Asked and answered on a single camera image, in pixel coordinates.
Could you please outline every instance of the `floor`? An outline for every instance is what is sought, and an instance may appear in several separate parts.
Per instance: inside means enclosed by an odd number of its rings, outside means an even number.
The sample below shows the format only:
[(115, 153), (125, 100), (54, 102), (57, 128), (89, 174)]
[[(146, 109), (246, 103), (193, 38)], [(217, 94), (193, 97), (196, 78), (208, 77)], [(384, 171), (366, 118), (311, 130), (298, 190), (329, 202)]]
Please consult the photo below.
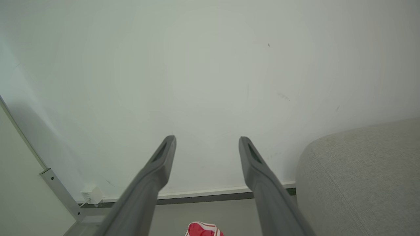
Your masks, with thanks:
[[(100, 215), (106, 215), (110, 209), (100, 210)], [(214, 223), (227, 236), (262, 236), (254, 199), (158, 205), (149, 236), (184, 236), (193, 221)], [(91, 236), (99, 224), (75, 224), (66, 236)]]

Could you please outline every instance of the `baseboard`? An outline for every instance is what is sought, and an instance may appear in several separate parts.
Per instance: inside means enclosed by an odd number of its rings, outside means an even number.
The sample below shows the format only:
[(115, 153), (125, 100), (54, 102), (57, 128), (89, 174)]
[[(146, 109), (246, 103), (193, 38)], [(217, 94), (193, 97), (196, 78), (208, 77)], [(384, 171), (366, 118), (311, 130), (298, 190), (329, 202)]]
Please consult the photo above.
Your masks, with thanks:
[[(295, 181), (285, 182), (283, 187), (285, 189), (292, 189), (295, 187)], [(213, 195), (225, 195), (225, 194), (238, 194), (247, 193), (251, 190), (246, 187), (231, 187), (223, 189), (208, 189), (199, 191), (186, 191), (186, 192), (175, 192), (175, 193), (159, 193), (157, 199), (174, 199), (174, 198), (186, 198), (186, 197), (202, 197), (202, 196), (213, 196)], [(104, 197), (102, 202), (116, 202), (119, 197)], [(84, 200), (76, 200), (77, 203), (84, 203)]]

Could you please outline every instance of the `white cable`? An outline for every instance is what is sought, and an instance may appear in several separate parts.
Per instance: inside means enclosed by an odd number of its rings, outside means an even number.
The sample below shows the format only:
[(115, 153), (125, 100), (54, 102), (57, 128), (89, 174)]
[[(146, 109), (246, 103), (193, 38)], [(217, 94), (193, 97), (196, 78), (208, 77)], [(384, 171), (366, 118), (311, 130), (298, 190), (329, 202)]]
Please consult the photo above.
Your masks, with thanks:
[(82, 205), (80, 205), (80, 207), (82, 207), (83, 205), (85, 205), (88, 201), (90, 201), (90, 198), (88, 198)]

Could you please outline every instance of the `white wall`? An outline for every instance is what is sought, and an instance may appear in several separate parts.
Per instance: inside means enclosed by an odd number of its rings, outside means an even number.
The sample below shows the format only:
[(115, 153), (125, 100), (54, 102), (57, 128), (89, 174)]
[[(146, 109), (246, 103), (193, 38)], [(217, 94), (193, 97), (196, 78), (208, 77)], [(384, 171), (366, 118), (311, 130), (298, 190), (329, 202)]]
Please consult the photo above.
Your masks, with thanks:
[(75, 220), (3, 108), (0, 101), (0, 235), (63, 235)]
[(243, 186), (243, 135), (287, 182), (312, 140), (420, 115), (415, 0), (0, 9), (0, 94), (76, 199), (85, 183), (118, 197), (169, 134), (166, 193)]

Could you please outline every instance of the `gray sofa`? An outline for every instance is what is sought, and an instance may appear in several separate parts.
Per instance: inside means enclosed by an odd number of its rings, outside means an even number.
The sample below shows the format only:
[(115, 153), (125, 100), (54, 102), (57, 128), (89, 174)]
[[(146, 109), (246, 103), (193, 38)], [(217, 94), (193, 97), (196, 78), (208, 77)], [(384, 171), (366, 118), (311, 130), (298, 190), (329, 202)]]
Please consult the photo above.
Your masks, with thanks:
[(319, 236), (420, 235), (420, 118), (312, 142), (296, 191)]

